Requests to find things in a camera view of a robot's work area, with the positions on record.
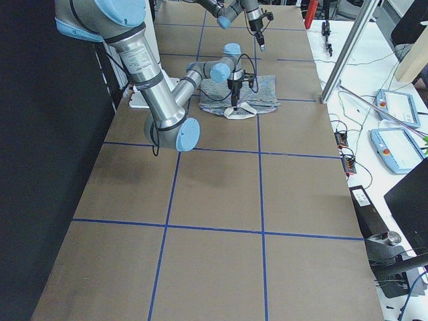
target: black stand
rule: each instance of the black stand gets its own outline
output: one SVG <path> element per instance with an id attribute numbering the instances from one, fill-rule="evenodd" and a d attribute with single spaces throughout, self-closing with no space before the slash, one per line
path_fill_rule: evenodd
<path id="1" fill-rule="evenodd" d="M 372 272 L 385 296 L 395 298 L 407 295 L 419 276 L 418 268 L 428 264 L 428 254 L 410 257 L 401 246 L 385 245 L 369 239 L 365 243 Z M 422 296 L 426 288 L 423 282 L 418 282 L 413 294 Z"/>
<path id="2" fill-rule="evenodd" d="M 330 23 L 328 20 L 330 19 L 330 0 L 324 0 L 324 15 L 326 21 L 322 23 L 321 34 L 325 37 L 324 43 L 326 45 L 326 51 L 330 54 L 330 57 L 333 56 L 333 47 L 332 44 L 328 42 L 328 37 L 330 36 Z"/>

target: blue tape line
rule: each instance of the blue tape line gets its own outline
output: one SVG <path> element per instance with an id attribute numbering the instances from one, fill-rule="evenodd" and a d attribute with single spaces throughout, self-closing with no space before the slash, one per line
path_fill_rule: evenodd
<path id="1" fill-rule="evenodd" d="M 151 147 L 149 144 L 137 144 L 133 142 L 104 142 L 104 144 L 115 144 L 124 146 L 142 146 Z M 196 147 L 194 150 L 204 150 L 207 152 L 235 152 L 238 154 L 262 154 L 262 155 L 274 155 L 274 156 L 292 156 L 292 157 L 308 157 L 308 158 L 327 158 L 327 159 L 340 159 L 339 156 L 326 156 L 326 155 L 309 155 L 309 154 L 293 154 L 289 152 L 256 152 L 252 150 L 233 150 L 233 149 L 214 149 L 214 148 L 199 148 Z"/>
<path id="2" fill-rule="evenodd" d="M 151 147 L 150 144 L 138 144 L 136 142 L 110 142 L 110 141 L 104 141 L 104 144 L 108 145 L 124 145 L 124 146 L 143 146 L 143 147 Z"/>
<path id="3" fill-rule="evenodd" d="M 326 155 L 308 155 L 308 154 L 290 154 L 287 152 L 261 152 L 263 155 L 275 155 L 275 156 L 292 156 L 292 157 L 309 157 L 309 158 L 329 158 L 329 159 L 341 159 L 340 156 L 326 156 Z"/>
<path id="4" fill-rule="evenodd" d="M 162 22 L 156 22 L 154 25 L 172 25 L 172 26 L 183 26 L 183 27 L 202 27 L 202 25 L 189 25 L 189 24 L 181 24 L 181 23 L 162 23 Z M 208 28 L 221 28 L 218 25 L 206 25 L 205 27 Z M 247 29 L 246 27 L 236 27 L 236 26 L 230 26 L 228 29 Z M 293 28 L 266 28 L 267 30 L 282 30 L 282 31 L 305 31 L 305 29 L 293 29 Z"/>
<path id="5" fill-rule="evenodd" d="M 244 234 L 261 234 L 261 231 L 251 231 L 248 229 L 223 229 L 219 227 L 203 227 L 203 226 L 190 226 L 190 225 L 168 225 L 168 228 L 195 229 L 199 231 L 215 231 L 215 232 L 230 232 L 230 233 L 244 233 Z"/>
<path id="6" fill-rule="evenodd" d="M 250 150 L 228 150 L 228 149 L 210 149 L 210 148 L 194 148 L 195 150 L 206 150 L 209 152 L 236 152 L 241 154 L 258 154 L 258 152 L 253 152 Z"/>
<path id="7" fill-rule="evenodd" d="M 117 225 L 137 225 L 137 226 L 148 226 L 148 227 L 165 227 L 165 224 L 158 223 L 145 223 L 145 222 L 134 222 L 134 221 L 115 221 L 109 219 L 72 219 L 73 222 L 84 222 L 84 223 L 102 223 L 102 224 L 117 224 Z M 251 231 L 246 229 L 224 229 L 220 227 L 203 227 L 203 226 L 190 226 L 190 225 L 169 225 L 168 228 L 172 229 L 196 229 L 200 231 L 216 231 L 216 232 L 230 232 L 230 233 L 245 233 L 245 234 L 265 234 L 265 235 L 277 235 L 277 236 L 288 236 L 288 237 L 309 237 L 316 239 L 344 239 L 351 241 L 364 241 L 361 237 L 348 237 L 348 236 L 331 236 L 331 235 L 318 235 L 318 234 L 301 234 L 301 233 L 286 233 L 286 232 L 273 232 L 273 231 Z"/>
<path id="8" fill-rule="evenodd" d="M 284 100 L 286 102 L 316 102 L 315 99 L 278 98 L 278 100 Z"/>
<path id="9" fill-rule="evenodd" d="M 109 219 L 72 219 L 72 221 L 74 221 L 74 222 L 88 222 L 88 223 L 165 227 L 165 225 L 157 224 L 157 223 L 144 223 L 144 222 L 133 222 L 133 221 L 114 221 L 114 220 L 109 220 Z"/>
<path id="10" fill-rule="evenodd" d="M 277 62 L 314 62 L 314 60 L 300 60 L 300 59 L 277 59 Z"/>
<path id="11" fill-rule="evenodd" d="M 167 219 L 165 221 L 165 228 L 164 228 L 164 231 L 163 231 L 162 244 L 160 246 L 160 253 L 159 253 L 159 259 L 158 259 L 158 265 L 157 265 L 157 268 L 156 268 L 156 276 L 154 277 L 154 285 L 153 285 L 153 291 L 152 291 L 152 300 L 150 301 L 150 309 L 148 311 L 148 318 L 147 318 L 148 321 L 152 320 L 154 299 L 156 297 L 156 289 L 157 289 L 157 286 L 158 286 L 159 274 L 161 273 L 161 267 L 160 266 L 162 264 L 163 250 L 165 248 L 165 241 L 167 239 L 168 223 L 169 223 L 169 217 L 170 217 L 170 214 L 171 214 L 171 207 L 173 206 L 175 185 L 177 183 L 177 175 L 179 173 L 180 159 L 181 159 L 181 152 L 179 152 L 179 154 L 177 156 L 177 163 L 175 165 L 173 187 L 171 189 L 171 196 L 169 198 L 168 213 L 167 213 Z"/>
<path id="12" fill-rule="evenodd" d="M 187 53 L 160 53 L 161 56 L 177 56 L 177 57 L 198 57 L 198 55 L 189 55 Z M 222 58 L 223 56 L 213 56 L 213 55 L 199 55 L 200 58 Z"/>
<path id="13" fill-rule="evenodd" d="M 266 241 L 265 241 L 265 214 L 264 214 L 264 197 L 263 197 L 263 168 L 261 165 L 261 136 L 260 136 L 260 120 L 257 115 L 257 142 L 259 146 L 259 187 L 260 187 L 260 216 L 261 216 L 261 251 L 263 256 L 263 288 L 265 298 L 265 321 L 269 320 L 268 306 L 268 272 L 266 268 Z"/>
<path id="14" fill-rule="evenodd" d="M 206 20 L 206 18 L 207 18 L 207 12 L 205 12 L 204 15 L 203 15 L 201 37 L 199 38 L 198 52 L 197 52 L 197 56 L 196 56 L 196 61 L 197 62 L 199 61 L 199 54 L 201 53 L 202 36 L 203 36 L 203 30 L 205 28 L 205 20 Z"/>
<path id="15" fill-rule="evenodd" d="M 278 236 L 290 236 L 290 237 L 309 237 L 312 239 L 341 239 L 341 240 L 347 240 L 347 241 L 364 241 L 362 237 L 351 237 L 351 236 L 333 236 L 333 235 L 282 233 L 282 232 L 265 232 L 265 234 L 278 235 Z"/>

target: red object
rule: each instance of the red object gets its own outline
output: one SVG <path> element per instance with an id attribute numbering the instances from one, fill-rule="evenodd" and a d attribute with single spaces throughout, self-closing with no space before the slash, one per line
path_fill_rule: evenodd
<path id="1" fill-rule="evenodd" d="M 309 29 L 310 25 L 312 25 L 312 20 L 314 20 L 317 6 L 318 6 L 318 0 L 310 0 L 308 12 L 306 13 L 306 18 L 305 18 L 306 29 Z"/>

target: black curtain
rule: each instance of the black curtain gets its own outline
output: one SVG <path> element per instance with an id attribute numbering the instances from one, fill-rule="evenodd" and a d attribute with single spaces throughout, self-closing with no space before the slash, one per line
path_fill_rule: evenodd
<path id="1" fill-rule="evenodd" d="M 31 317 L 120 99 L 102 46 L 59 34 L 54 11 L 0 3 L 2 321 Z"/>

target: gray striped fabric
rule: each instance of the gray striped fabric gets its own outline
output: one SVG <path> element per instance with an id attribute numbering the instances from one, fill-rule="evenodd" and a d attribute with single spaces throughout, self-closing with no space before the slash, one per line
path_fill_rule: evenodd
<path id="1" fill-rule="evenodd" d="M 273 112 L 281 104 L 276 99 L 275 75 L 258 76 L 257 81 L 259 84 L 257 93 L 252 92 L 247 83 L 243 83 L 240 93 L 241 99 L 238 102 L 238 106 L 242 102 L 247 102 L 251 107 L 257 110 L 258 114 Z M 202 110 L 211 114 L 223 115 L 225 109 L 231 106 L 230 97 L 220 102 L 213 100 L 222 99 L 230 93 L 230 89 L 227 87 L 227 81 L 219 83 L 211 79 L 204 79 L 201 83 L 201 89 L 210 97 L 208 98 L 207 95 L 201 92 L 199 107 Z M 242 108 L 238 108 L 233 114 L 242 115 L 249 114 L 249 112 Z"/>

